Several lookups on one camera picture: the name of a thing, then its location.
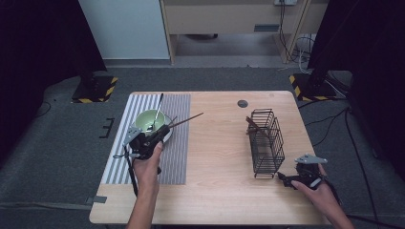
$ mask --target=wire basket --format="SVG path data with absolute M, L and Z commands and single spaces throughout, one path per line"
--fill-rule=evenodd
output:
M 250 119 L 262 130 L 257 130 L 250 123 L 247 126 L 254 176 L 274 178 L 285 159 L 284 142 L 277 117 L 271 109 L 256 109 L 251 113 Z

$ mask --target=green bowl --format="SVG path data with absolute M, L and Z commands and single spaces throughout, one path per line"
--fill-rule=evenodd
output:
M 151 132 L 146 132 L 148 127 L 153 124 L 156 111 L 157 110 L 148 110 L 140 113 L 135 119 L 135 126 L 141 128 L 143 133 L 152 134 L 153 132 L 157 131 L 162 125 L 164 125 L 165 122 L 165 115 L 161 111 L 159 111 L 158 117 L 156 118 L 155 128 Z

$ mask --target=placemat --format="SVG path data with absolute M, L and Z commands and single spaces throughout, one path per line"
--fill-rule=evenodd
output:
M 190 94 L 165 94 L 160 110 L 169 118 L 182 121 L 190 116 Z M 157 109 L 160 94 L 130 94 L 122 119 L 119 123 L 116 139 L 107 161 L 101 180 L 105 184 L 130 184 L 128 165 L 125 158 L 113 158 L 124 154 L 123 139 L 129 126 L 135 122 L 138 114 Z M 173 134 L 164 143 L 160 158 L 160 184 L 185 184 L 185 172 L 188 149 L 188 122 L 173 128 Z

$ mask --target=person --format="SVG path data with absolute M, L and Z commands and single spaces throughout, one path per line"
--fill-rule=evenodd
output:
M 159 192 L 157 169 L 162 151 L 163 143 L 159 142 L 149 159 L 135 159 L 133 162 L 139 192 L 126 226 L 128 229 L 149 229 L 151 227 Z M 319 165 L 319 170 L 322 175 L 326 174 L 322 165 Z M 334 228 L 354 228 L 327 183 L 321 182 L 316 190 L 312 190 L 305 184 L 295 180 L 291 184 L 312 201 L 313 205 L 326 216 Z

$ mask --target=wall socket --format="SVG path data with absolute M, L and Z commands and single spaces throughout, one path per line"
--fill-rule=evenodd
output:
M 295 6 L 297 5 L 297 1 L 298 0 L 274 0 L 274 5 L 281 6 L 284 3 L 285 6 Z

